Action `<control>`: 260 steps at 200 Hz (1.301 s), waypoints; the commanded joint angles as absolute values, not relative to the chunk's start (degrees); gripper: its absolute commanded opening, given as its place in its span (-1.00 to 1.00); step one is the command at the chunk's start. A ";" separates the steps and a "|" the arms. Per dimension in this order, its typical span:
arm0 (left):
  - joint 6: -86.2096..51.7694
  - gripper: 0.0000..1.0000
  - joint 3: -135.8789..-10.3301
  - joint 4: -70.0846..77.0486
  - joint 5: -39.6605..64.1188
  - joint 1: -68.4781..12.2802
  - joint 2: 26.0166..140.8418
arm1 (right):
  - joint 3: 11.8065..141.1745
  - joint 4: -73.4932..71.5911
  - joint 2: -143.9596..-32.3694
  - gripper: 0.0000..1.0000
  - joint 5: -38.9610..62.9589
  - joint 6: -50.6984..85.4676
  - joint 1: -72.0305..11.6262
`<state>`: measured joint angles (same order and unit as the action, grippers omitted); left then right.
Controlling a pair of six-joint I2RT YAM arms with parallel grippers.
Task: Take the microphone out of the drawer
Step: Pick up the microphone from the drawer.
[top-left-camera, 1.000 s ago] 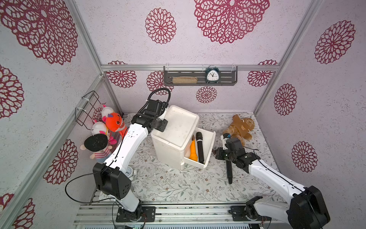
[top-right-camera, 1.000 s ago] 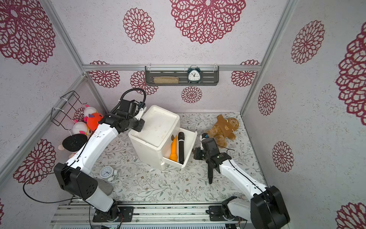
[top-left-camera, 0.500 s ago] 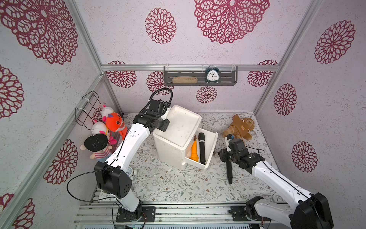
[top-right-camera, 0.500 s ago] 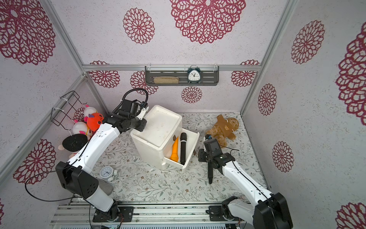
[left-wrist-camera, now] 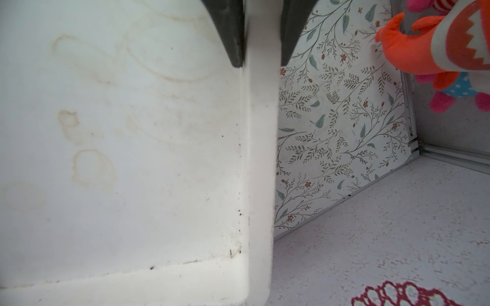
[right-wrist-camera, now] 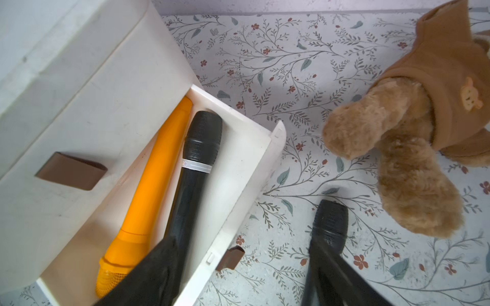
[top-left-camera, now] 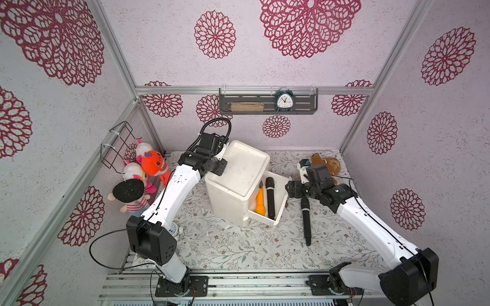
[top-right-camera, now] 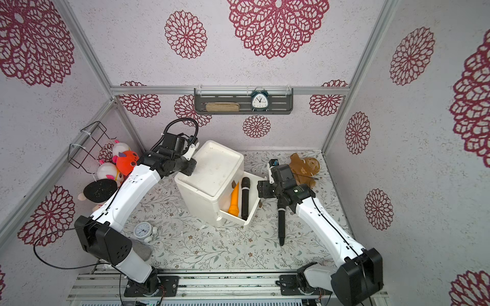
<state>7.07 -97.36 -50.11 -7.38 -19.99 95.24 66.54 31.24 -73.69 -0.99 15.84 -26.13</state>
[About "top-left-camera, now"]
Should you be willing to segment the white drawer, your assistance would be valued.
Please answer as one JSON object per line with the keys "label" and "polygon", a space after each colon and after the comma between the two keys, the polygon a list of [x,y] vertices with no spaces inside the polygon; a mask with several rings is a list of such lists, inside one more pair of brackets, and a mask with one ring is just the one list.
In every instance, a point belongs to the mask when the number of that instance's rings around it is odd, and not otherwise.
{"label": "white drawer", "polygon": [[[276,173],[265,171],[261,183],[258,185],[258,195],[249,204],[247,211],[251,220],[263,223],[271,228],[276,227],[282,217],[288,199],[288,192],[285,188],[291,177],[284,177]],[[265,215],[256,211],[257,200],[262,197],[262,207]]]}

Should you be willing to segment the white plastic drawer cabinet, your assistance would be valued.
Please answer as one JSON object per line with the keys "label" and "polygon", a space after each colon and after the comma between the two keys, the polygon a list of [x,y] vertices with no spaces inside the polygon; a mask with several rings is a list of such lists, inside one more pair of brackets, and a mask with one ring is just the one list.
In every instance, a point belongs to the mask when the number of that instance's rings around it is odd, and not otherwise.
{"label": "white plastic drawer cabinet", "polygon": [[222,159],[227,161],[223,174],[209,172],[204,177],[211,208],[218,217],[244,227],[250,222],[249,207],[259,192],[270,155],[234,140]]}

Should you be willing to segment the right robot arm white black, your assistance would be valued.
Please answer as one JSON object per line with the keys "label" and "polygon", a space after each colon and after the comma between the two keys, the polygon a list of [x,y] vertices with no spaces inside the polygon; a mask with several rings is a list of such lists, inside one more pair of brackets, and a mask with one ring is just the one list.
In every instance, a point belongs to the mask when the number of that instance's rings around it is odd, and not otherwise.
{"label": "right robot arm white black", "polygon": [[434,305],[432,296],[438,278],[439,257],[430,248],[420,249],[383,222],[348,185],[335,184],[326,166],[297,163],[300,179],[285,186],[288,196],[308,199],[323,206],[353,226],[382,257],[384,269],[356,265],[352,261],[329,270],[327,287],[337,295],[351,289],[382,293],[394,305]]}

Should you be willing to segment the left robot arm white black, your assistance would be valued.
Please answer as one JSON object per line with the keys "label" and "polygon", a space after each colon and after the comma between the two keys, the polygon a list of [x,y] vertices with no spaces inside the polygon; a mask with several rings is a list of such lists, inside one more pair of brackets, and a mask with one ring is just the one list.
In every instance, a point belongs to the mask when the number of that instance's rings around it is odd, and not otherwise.
{"label": "left robot arm white black", "polygon": [[170,234],[174,218],[184,200],[211,172],[221,176],[227,167],[223,158],[229,135],[201,132],[198,143],[182,153],[166,188],[139,218],[127,223],[130,249],[153,263],[166,280],[182,283],[188,268],[176,255],[177,240]]}

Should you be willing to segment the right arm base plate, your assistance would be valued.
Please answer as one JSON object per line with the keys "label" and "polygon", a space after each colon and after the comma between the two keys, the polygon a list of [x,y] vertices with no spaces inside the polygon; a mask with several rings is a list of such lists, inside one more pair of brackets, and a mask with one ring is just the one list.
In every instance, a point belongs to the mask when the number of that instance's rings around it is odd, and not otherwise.
{"label": "right arm base plate", "polygon": [[309,275],[306,285],[311,289],[313,296],[323,295],[361,295],[364,290],[361,288],[347,287],[339,277],[327,274]]}

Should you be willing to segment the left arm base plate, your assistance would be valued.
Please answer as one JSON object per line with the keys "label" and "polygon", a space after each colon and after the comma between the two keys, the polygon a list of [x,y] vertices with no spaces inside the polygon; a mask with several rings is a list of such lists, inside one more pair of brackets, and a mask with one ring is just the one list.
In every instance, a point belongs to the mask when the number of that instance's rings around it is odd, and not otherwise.
{"label": "left arm base plate", "polygon": [[160,277],[154,295],[165,298],[206,297],[208,287],[208,276],[188,275],[178,284]]}

